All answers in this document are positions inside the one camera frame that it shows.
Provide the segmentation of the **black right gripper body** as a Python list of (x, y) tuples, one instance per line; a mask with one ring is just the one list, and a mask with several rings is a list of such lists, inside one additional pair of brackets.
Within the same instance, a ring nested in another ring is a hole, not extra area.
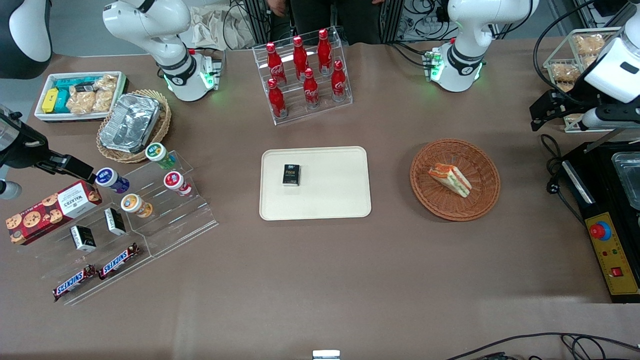
[(1, 144), (1, 166), (12, 169), (34, 167), (50, 171), (48, 164), (50, 148), (48, 139), (19, 119), (1, 118), (1, 141), (8, 139), (8, 144)]

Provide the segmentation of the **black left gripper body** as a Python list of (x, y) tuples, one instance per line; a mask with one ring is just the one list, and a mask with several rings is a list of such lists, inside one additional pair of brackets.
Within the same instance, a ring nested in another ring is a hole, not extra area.
[(614, 119), (617, 114), (614, 105), (617, 85), (595, 76), (590, 79), (592, 82), (589, 82), (587, 77), (588, 75), (581, 75), (566, 95), (571, 99), (564, 105), (564, 116), (586, 114), (588, 110), (595, 109), (599, 119)]

